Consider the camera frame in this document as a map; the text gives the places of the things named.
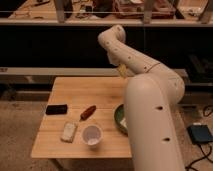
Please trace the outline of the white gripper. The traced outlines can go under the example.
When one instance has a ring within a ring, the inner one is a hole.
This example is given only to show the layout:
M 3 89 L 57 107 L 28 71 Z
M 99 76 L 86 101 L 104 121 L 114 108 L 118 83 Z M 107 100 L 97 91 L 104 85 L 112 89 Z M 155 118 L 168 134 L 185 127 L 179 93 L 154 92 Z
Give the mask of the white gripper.
M 112 64 L 112 65 L 114 65 L 114 66 L 119 66 L 120 64 L 123 63 L 122 60 L 120 60 L 119 58 L 117 58 L 112 53 L 108 54 L 108 60 L 109 60 L 109 63 Z

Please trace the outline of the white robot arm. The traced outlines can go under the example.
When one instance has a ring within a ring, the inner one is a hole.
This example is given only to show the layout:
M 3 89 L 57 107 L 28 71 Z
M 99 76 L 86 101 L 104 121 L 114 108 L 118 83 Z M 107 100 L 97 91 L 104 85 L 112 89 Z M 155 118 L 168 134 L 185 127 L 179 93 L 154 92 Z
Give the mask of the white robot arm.
M 125 44 L 125 30 L 114 25 L 98 36 L 113 65 L 124 64 L 134 76 L 124 95 L 134 171 L 185 171 L 172 119 L 183 98 L 181 76 L 160 61 Z

